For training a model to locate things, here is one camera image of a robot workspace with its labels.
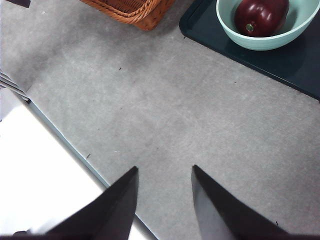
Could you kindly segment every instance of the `white floor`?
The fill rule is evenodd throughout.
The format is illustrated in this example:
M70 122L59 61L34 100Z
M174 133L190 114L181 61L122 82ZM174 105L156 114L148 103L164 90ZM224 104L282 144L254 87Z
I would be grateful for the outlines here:
M104 189L25 101L1 89L0 234L47 230ZM130 240L146 240L134 223Z

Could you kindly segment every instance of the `apple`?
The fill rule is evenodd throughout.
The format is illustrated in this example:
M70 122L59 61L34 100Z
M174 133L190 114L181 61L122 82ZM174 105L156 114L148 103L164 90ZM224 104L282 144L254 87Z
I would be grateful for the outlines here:
M235 11L235 26L242 35L270 37L285 24L289 6L289 0L242 0Z

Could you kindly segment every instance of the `bowl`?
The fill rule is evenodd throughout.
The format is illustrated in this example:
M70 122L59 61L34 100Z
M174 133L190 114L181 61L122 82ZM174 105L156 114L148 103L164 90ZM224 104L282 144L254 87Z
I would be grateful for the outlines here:
M320 0L290 0L285 24L276 35L251 37L240 34L234 23L235 12L241 1L217 0L216 14L225 33L232 41L241 47L255 51L277 49L290 43L304 32L320 9Z

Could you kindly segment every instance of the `wicker basket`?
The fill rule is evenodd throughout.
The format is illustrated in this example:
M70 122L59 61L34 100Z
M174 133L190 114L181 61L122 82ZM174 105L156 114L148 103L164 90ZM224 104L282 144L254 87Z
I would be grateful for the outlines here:
M115 20L149 31L154 29L175 0L81 0Z

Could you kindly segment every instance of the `tray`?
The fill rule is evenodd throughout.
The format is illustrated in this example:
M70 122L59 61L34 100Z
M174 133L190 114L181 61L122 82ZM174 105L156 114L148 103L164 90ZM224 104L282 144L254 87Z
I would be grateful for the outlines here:
M195 0L180 19L186 37L320 101L320 14L291 43L270 51L253 51L225 34L216 0Z

